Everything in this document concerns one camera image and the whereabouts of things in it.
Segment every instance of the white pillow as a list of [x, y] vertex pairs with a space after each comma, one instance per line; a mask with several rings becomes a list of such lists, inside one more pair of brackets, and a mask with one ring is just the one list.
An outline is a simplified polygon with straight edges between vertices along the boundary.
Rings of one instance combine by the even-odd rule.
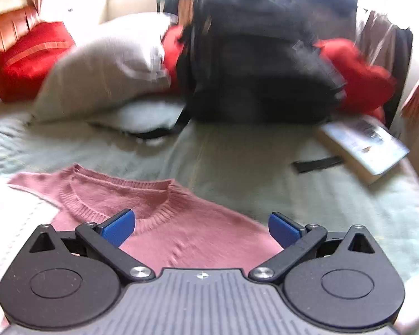
[[166, 90], [160, 41], [102, 37], [64, 55], [43, 82], [32, 122], [81, 117]]
[[82, 46], [100, 37], [132, 37], [161, 41], [166, 30], [177, 23], [178, 17], [161, 12], [142, 12], [110, 20], [92, 29], [69, 29], [76, 46]]

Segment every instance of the gray ribbed plate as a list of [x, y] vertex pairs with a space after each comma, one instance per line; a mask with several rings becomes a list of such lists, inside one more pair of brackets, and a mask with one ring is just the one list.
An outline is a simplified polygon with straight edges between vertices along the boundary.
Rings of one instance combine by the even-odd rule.
[[[41, 335], [17, 325], [3, 335]], [[108, 313], [62, 335], [328, 335], [298, 318], [269, 284], [240, 270], [165, 269], [155, 281], [132, 284]], [[389, 327], [369, 332], [395, 335]]]

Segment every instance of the silver screw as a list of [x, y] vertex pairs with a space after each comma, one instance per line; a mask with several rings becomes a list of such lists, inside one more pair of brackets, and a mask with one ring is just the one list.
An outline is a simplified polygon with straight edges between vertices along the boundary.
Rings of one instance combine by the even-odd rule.
[[130, 275], [135, 278], [146, 278], [151, 275], [152, 271], [144, 266], [137, 266], [130, 269]]
[[270, 278], [275, 274], [275, 272], [273, 272], [273, 270], [271, 270], [268, 267], [256, 267], [255, 269], [253, 269], [252, 275], [256, 278], [262, 278], [262, 279], [266, 279], [266, 278]]

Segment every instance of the bed sheet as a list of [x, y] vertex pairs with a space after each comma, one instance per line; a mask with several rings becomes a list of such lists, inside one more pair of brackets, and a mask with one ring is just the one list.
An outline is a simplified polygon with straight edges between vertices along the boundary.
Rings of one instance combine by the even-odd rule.
[[177, 137], [145, 143], [83, 121], [27, 126], [28, 107], [0, 102], [0, 175], [77, 162], [127, 179], [175, 178], [263, 224], [272, 211], [331, 231], [363, 224], [403, 280], [419, 271], [419, 180], [407, 159], [366, 187], [344, 166], [293, 171], [295, 160], [330, 156], [311, 127], [191, 123]]

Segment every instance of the backpack strap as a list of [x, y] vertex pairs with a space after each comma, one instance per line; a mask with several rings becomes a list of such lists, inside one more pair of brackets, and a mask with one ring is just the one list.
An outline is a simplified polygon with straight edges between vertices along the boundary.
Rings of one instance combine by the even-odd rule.
[[[189, 111], [185, 107], [180, 113], [179, 118], [177, 118], [177, 122], [171, 128], [159, 127], [159, 128], [156, 128], [155, 130], [147, 131], [147, 132], [134, 132], [132, 130], [118, 130], [118, 131], [121, 133], [128, 134], [130, 136], [134, 136], [136, 138], [140, 138], [142, 140], [152, 140], [155, 138], [169, 136], [172, 134], [179, 134], [186, 127], [190, 119], [191, 119], [191, 115], [189, 114]], [[102, 128], [109, 128], [111, 130], [117, 130], [117, 128], [104, 125], [98, 122], [89, 122], [89, 125], [94, 126], [94, 127], [102, 127]]]

